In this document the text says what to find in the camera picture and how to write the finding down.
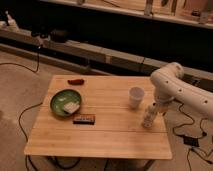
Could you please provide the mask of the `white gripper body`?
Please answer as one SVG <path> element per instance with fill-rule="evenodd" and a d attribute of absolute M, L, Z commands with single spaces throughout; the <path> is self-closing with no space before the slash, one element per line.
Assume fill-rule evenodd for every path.
<path fill-rule="evenodd" d="M 155 114 L 164 114 L 168 111 L 169 105 L 172 103 L 172 99 L 169 100 L 156 100 L 153 103 Z"/>

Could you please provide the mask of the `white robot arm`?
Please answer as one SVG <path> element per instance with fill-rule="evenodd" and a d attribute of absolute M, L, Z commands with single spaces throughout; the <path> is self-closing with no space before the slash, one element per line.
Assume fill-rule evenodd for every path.
<path fill-rule="evenodd" d="M 213 121 L 213 93 L 184 82 L 183 76 L 184 69 L 177 62 L 152 72 L 150 81 L 155 87 L 156 104 L 165 106 L 177 99 Z"/>

